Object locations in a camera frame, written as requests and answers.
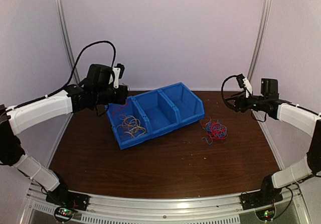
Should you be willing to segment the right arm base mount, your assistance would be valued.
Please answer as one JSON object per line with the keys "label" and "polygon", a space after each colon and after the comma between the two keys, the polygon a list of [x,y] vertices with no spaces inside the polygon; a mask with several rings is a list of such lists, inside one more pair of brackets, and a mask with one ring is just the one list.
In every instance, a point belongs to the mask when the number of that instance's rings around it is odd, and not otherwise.
{"label": "right arm base mount", "polygon": [[261,191],[242,192],[239,196],[243,210],[254,209],[260,221],[272,221],[276,217],[276,203],[283,200],[280,193],[273,197],[264,197]]}

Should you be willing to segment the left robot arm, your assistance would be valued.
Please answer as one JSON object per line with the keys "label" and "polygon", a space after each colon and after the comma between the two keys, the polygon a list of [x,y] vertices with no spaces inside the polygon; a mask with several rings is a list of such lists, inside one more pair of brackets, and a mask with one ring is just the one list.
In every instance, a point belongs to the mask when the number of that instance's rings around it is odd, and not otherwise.
{"label": "left robot arm", "polygon": [[1,164],[13,166],[39,183],[61,205],[72,202],[72,194],[53,171],[31,157],[21,146],[18,134],[58,116],[74,114],[99,105],[125,104],[128,88],[120,85],[125,67],[92,64],[79,84],[67,84],[54,93],[6,108],[1,105]]}

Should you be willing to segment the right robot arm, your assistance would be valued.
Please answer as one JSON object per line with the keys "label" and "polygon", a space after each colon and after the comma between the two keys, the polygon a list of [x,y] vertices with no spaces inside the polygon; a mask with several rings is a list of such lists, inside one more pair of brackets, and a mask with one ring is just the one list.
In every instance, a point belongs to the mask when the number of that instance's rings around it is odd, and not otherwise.
{"label": "right robot arm", "polygon": [[231,75],[223,82],[236,79],[241,92],[229,98],[221,93],[223,103],[229,109],[245,113],[262,111],[270,118],[287,123],[311,137],[306,155],[290,167],[266,176],[257,193],[260,204],[269,204],[282,188],[310,177],[320,177],[320,114],[279,98],[278,81],[261,79],[260,95],[254,95],[250,81],[243,75]]}

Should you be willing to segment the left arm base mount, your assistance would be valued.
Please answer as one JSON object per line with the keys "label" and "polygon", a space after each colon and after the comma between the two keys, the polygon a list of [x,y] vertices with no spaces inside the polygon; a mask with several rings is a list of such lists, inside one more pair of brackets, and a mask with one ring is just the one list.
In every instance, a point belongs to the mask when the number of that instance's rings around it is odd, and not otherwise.
{"label": "left arm base mount", "polygon": [[47,194],[46,202],[56,205],[53,216],[61,223],[66,223],[71,220],[80,219],[81,212],[87,210],[89,204],[89,196],[76,192],[69,193],[70,199],[66,202],[59,201],[53,194]]}

